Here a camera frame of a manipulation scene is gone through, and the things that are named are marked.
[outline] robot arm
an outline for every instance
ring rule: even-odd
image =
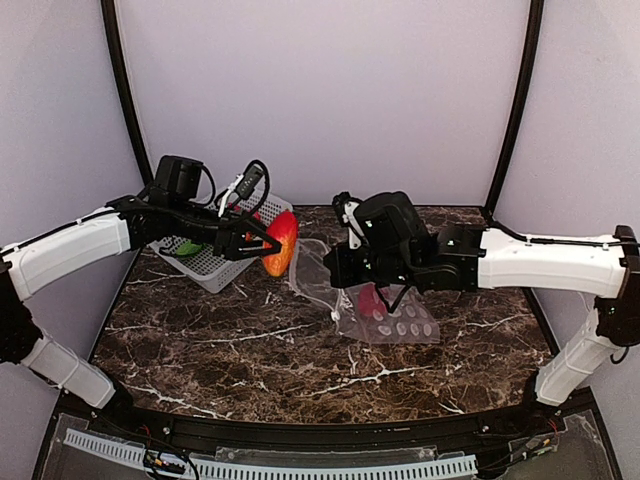
[[[324,259],[331,284],[401,284],[418,291],[536,287],[596,295],[583,327],[535,377],[533,400],[558,406],[612,353],[640,343],[640,256],[629,227],[595,238],[532,237],[498,228],[455,226],[427,232],[402,192],[361,202],[334,198],[349,242]]]
[[[22,302],[86,265],[167,236],[208,244],[214,255],[229,260],[278,253],[281,244],[266,233],[253,211],[225,208],[232,194],[237,197],[232,206],[248,199],[264,177],[263,199],[252,209],[258,210],[269,189],[266,166],[251,162],[218,197],[223,204],[214,205],[217,211],[192,201],[202,172],[212,183],[213,200],[213,178],[201,162],[163,157],[156,179],[140,195],[114,200],[53,232],[0,249],[0,363],[21,363],[58,388],[103,408],[116,393],[112,380],[38,328]],[[247,232],[259,240],[248,240]],[[263,241],[270,246],[264,247]]]

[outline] brown marble tabletop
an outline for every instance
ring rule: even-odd
[[[430,231],[484,223],[476,208],[419,207]],[[300,236],[346,239],[330,207],[299,207]],[[219,294],[145,249],[93,362],[136,405],[252,422],[369,423],[519,403],[550,358],[520,289],[430,292],[435,345],[368,345],[336,333],[328,310],[254,262]]]

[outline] red mango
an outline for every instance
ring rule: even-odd
[[[289,210],[282,212],[267,228],[267,233],[282,244],[282,250],[275,255],[262,258],[267,273],[273,277],[280,277],[287,271],[293,258],[293,252],[298,240],[298,220]]]

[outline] plastic bag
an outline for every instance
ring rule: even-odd
[[[345,337],[371,344],[438,343],[438,324],[411,289],[395,312],[389,314],[372,283],[346,290],[331,287],[330,272],[322,258],[329,247],[312,238],[298,239],[289,268],[291,288],[312,303],[331,311],[337,332]],[[392,285],[382,289],[389,303],[402,290]]]

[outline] white basket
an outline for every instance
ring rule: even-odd
[[[249,200],[239,203],[240,208],[247,211],[253,208],[262,197],[262,192],[256,190]],[[260,207],[260,220],[267,226],[285,210],[293,211],[290,203],[285,202],[275,195],[269,194],[264,205]],[[240,275],[255,258],[231,262],[220,257],[213,256],[213,249],[205,246],[202,251],[193,257],[172,258],[160,254],[160,249],[167,249],[169,253],[175,253],[187,240],[180,237],[164,238],[154,242],[150,246],[154,252],[173,265],[176,269],[187,275],[194,282],[211,293],[218,293],[226,287],[234,278]]]

